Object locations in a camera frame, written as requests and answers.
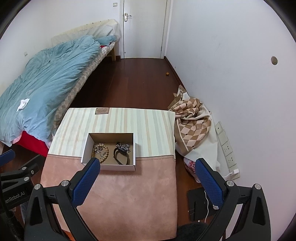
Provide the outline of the white door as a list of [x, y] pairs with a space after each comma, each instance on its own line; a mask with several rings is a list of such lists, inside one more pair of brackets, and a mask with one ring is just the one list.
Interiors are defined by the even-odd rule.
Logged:
[[163, 59], [173, 1], [120, 1], [120, 56]]

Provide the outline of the black pad on floor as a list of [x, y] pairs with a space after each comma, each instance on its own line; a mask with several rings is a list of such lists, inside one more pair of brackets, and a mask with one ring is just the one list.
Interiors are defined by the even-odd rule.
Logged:
[[192, 189], [187, 192], [189, 219], [191, 222], [203, 220], [217, 213], [204, 188]]

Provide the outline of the black wristband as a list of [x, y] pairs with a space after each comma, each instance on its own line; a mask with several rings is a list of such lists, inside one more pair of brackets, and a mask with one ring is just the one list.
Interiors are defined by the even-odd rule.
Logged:
[[130, 157], [126, 150], [116, 147], [113, 151], [113, 158], [119, 165], [129, 165]]

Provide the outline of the white cardboard box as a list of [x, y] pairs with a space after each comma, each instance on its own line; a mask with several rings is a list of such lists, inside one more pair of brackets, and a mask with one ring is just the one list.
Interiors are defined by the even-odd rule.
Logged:
[[[129, 154], [130, 164], [119, 165], [113, 158], [116, 147], [126, 150]], [[100, 162], [104, 171], [135, 171], [135, 137], [133, 133], [89, 133], [87, 135], [81, 163], [87, 164], [92, 158]]]

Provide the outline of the pink and striped table mat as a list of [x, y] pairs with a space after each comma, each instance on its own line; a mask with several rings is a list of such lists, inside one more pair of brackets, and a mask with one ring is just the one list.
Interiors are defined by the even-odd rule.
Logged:
[[71, 179], [83, 168], [89, 133], [135, 134], [135, 171], [101, 170], [78, 210], [99, 240], [169, 240], [177, 232], [174, 122], [167, 110], [67, 110], [41, 175], [44, 187]]

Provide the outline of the blue duvet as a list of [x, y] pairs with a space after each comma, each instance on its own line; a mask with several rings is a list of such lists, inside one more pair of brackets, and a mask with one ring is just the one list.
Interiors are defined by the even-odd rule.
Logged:
[[[117, 37], [82, 36], [43, 49], [26, 64], [23, 73], [1, 95], [1, 142], [7, 146], [23, 132], [49, 143], [55, 115], [84, 71]], [[27, 106], [16, 111], [22, 99]]]

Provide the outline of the wall socket strip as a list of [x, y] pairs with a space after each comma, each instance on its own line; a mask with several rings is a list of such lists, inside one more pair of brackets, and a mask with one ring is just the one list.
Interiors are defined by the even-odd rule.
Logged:
[[222, 153], [224, 155], [228, 171], [229, 171], [229, 173], [225, 176], [225, 178], [228, 180], [238, 179], [240, 178], [240, 171], [236, 163], [233, 149], [230, 145], [229, 139], [222, 126], [221, 121], [218, 121], [215, 124], [215, 130], [216, 130], [219, 144], [221, 145], [221, 148], [222, 148]]

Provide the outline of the white pillow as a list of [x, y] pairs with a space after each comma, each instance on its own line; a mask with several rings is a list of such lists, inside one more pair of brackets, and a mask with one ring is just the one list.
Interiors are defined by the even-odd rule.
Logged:
[[96, 26], [92, 28], [90, 35], [98, 39], [108, 36], [112, 30], [113, 28], [109, 25]]

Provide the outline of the white paper on bed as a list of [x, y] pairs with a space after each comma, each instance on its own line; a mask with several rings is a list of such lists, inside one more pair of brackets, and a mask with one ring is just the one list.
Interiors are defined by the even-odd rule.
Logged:
[[20, 111], [20, 110], [24, 109], [24, 108], [27, 106], [27, 104], [29, 103], [29, 101], [30, 101], [29, 98], [22, 99], [22, 100], [20, 101], [20, 105], [18, 106], [18, 108], [17, 108], [16, 111]]

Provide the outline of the dark fluffy item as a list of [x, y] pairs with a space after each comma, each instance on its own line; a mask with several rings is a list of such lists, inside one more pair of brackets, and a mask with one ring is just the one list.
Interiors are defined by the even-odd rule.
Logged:
[[207, 227], [208, 225], [202, 222], [189, 223], [179, 226], [177, 228], [175, 240], [196, 241]]

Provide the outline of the brown label patch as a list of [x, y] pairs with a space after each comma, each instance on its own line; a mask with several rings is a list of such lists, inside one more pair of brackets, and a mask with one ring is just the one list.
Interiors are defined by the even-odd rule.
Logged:
[[95, 114], [96, 115], [109, 114], [109, 108], [96, 108]]

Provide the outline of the red white plastic bag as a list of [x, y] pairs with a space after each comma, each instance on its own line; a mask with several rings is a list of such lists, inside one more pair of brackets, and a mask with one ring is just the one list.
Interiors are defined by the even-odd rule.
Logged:
[[195, 171], [195, 161], [189, 160], [188, 158], [185, 158], [185, 157], [183, 161], [184, 161], [186, 170], [192, 175], [192, 177], [195, 179], [197, 183], [200, 183], [200, 180], [196, 175], [196, 171]]

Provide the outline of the checkered brown fabric bag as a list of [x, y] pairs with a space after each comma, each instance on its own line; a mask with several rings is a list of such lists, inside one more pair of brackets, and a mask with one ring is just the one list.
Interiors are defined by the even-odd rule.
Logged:
[[176, 151], [183, 159], [196, 162], [203, 158], [214, 171], [219, 171], [218, 140], [212, 115], [205, 105], [190, 97], [180, 85], [168, 110], [175, 113]]

